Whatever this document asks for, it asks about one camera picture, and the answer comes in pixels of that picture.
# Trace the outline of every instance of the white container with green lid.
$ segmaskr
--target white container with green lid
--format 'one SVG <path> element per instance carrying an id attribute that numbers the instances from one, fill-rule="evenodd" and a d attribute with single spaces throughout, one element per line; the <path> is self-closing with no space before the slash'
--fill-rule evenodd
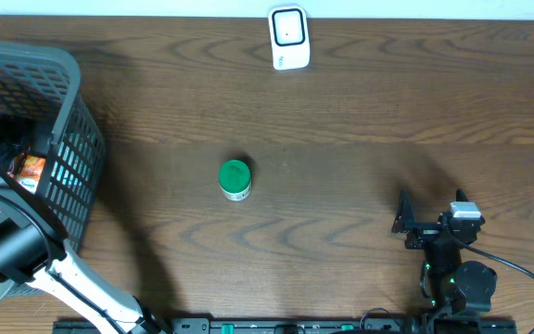
<path id="1" fill-rule="evenodd" d="M 225 162 L 218 173 L 222 193 L 229 200 L 242 200 L 250 195 L 250 169 L 238 160 Z"/>

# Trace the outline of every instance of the wood grain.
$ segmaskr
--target wood grain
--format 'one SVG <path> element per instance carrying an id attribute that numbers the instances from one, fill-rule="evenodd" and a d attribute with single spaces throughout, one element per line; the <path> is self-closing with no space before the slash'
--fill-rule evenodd
<path id="1" fill-rule="evenodd" d="M 264 19 L 0 17 L 0 39 L 76 57 L 108 141 L 83 258 L 165 315 L 410 312 L 399 189 L 434 219 L 460 186 L 488 220 L 476 246 L 534 272 L 534 22 L 309 24 L 311 65 L 276 72 Z M 233 203 L 216 174 L 239 155 L 254 187 Z M 484 262 L 491 314 L 528 332 L 534 282 Z M 75 316 L 11 299 L 0 331 Z"/>

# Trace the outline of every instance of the white rectangular device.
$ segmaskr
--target white rectangular device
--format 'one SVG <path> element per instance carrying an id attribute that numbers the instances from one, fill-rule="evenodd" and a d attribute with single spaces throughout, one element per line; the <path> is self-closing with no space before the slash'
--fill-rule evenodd
<path id="1" fill-rule="evenodd" d="M 274 8 L 269 13 L 269 32 L 276 70 L 299 69 L 311 60 L 306 12 L 299 6 Z"/>

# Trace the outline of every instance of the basket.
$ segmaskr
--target basket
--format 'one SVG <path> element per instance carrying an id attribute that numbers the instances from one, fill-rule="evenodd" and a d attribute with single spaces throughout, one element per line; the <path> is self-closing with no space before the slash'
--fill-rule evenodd
<path id="1" fill-rule="evenodd" d="M 105 144 L 78 94 L 80 69 L 65 51 L 0 42 L 0 115 L 38 124 L 46 164 L 35 196 L 58 216 L 77 251 L 102 172 Z M 7 296 L 38 293 L 19 286 Z"/>

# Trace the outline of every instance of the white wall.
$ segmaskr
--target white wall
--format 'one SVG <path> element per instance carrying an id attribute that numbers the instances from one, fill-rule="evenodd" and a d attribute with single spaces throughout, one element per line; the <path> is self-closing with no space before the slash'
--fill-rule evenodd
<path id="1" fill-rule="evenodd" d="M 0 0 L 0 14 L 264 18 L 276 0 Z M 298 0 L 312 18 L 534 19 L 534 0 Z"/>

